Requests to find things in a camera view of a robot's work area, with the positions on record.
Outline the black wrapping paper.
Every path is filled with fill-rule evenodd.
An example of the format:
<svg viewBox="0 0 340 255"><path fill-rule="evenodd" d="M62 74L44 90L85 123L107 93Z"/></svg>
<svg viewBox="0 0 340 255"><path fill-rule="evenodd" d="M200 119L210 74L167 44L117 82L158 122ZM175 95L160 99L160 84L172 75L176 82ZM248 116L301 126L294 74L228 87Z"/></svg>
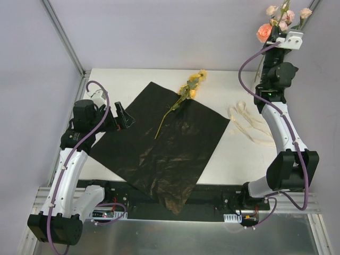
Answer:
<svg viewBox="0 0 340 255"><path fill-rule="evenodd" d="M179 214L207 166L229 120L189 99L149 83L127 107L127 129L105 133L90 157L128 184Z"/></svg>

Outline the pink rose cluster stem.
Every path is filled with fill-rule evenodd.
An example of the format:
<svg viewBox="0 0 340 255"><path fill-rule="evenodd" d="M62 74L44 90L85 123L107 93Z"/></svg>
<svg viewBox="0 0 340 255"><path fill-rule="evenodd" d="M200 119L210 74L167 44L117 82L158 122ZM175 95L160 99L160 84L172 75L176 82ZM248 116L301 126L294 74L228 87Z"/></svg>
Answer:
<svg viewBox="0 0 340 255"><path fill-rule="evenodd" d="M288 26L295 18L295 13L291 10L284 12L283 14L276 14L273 12L269 15L271 17L269 24L271 26L279 26L282 32L288 30Z"/></svg>

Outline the cream printed ribbon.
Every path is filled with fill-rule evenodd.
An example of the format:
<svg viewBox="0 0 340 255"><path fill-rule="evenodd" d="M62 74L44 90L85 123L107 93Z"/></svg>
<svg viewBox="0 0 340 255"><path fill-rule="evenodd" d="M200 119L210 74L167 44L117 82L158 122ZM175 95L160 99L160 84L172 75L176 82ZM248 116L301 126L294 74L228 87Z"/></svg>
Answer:
<svg viewBox="0 0 340 255"><path fill-rule="evenodd" d="M247 108L247 104L244 101L239 101L235 106L231 106L227 109L227 115L230 121L236 126L236 128L243 133L250 141L258 145L264 145L275 148L274 138L270 131L267 131L261 127L264 121L255 118ZM238 120L237 116L241 116L249 125L243 126ZM253 137L248 131L257 130L268 136L270 140L261 140Z"/></svg>

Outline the cream rose stem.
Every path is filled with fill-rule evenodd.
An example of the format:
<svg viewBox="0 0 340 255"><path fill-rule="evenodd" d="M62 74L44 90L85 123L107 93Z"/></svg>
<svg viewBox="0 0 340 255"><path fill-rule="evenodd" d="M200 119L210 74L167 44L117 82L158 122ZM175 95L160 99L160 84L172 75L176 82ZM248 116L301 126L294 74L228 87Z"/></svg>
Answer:
<svg viewBox="0 0 340 255"><path fill-rule="evenodd" d="M278 6L271 5L266 9L266 15L270 16L272 19L275 19L277 11L278 11Z"/></svg>

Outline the pale pink bud stem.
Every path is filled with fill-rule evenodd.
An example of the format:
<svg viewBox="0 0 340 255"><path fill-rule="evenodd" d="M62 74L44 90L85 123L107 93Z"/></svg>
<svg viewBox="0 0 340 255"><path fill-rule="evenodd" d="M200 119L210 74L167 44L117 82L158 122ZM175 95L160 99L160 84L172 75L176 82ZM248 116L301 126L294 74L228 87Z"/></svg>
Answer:
<svg viewBox="0 0 340 255"><path fill-rule="evenodd" d="M304 8L300 11L300 21L297 25L292 26L291 29L300 30L305 20L312 15L312 11L309 8Z"/></svg>

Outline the pink rose green stem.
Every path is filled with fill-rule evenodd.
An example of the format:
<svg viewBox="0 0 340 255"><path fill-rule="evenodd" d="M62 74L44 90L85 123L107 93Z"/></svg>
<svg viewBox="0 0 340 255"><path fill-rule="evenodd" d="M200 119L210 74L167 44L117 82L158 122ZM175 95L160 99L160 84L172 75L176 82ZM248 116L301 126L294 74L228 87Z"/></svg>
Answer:
<svg viewBox="0 0 340 255"><path fill-rule="evenodd" d="M277 14L283 14L284 12L289 10L289 5L291 1L283 1L282 5L278 7Z"/></svg>

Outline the peach rose pair stem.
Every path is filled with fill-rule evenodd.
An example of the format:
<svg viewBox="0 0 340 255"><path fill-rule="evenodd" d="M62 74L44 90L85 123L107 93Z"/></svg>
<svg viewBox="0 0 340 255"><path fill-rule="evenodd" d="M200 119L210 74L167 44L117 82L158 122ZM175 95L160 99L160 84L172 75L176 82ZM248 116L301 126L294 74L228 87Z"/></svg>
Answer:
<svg viewBox="0 0 340 255"><path fill-rule="evenodd" d="M270 23L263 24L257 31L257 38L261 43L265 43L271 35L273 26Z"/></svg>

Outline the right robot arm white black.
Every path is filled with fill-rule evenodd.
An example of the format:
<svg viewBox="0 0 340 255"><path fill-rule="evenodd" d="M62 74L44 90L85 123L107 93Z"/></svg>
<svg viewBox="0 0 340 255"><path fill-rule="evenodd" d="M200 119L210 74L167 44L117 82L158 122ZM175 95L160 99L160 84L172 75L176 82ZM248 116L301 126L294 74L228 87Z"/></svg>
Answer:
<svg viewBox="0 0 340 255"><path fill-rule="evenodd" d="M291 85L298 68L284 61L285 53L275 45L256 53L265 58L260 84L250 94L269 126L277 156L264 177L244 185L239 203L247 210L256 206L258 199L279 193L298 210L306 210L309 186L319 163L318 153L302 142L288 113L284 90Z"/></svg>

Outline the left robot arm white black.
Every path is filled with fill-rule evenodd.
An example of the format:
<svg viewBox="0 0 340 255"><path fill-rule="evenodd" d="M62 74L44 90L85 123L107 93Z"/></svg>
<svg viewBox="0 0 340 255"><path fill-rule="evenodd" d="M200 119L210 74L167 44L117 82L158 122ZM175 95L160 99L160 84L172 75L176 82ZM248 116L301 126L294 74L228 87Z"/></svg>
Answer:
<svg viewBox="0 0 340 255"><path fill-rule="evenodd" d="M75 102L73 117L61 137L59 162L50 192L40 212L31 214L27 221L38 241L76 245L83 223L96 205L106 207L111 203L112 193L94 184L86 187L80 198L73 198L96 134L127 129L134 123L121 103L114 105L117 116L113 116L103 101L83 99Z"/></svg>

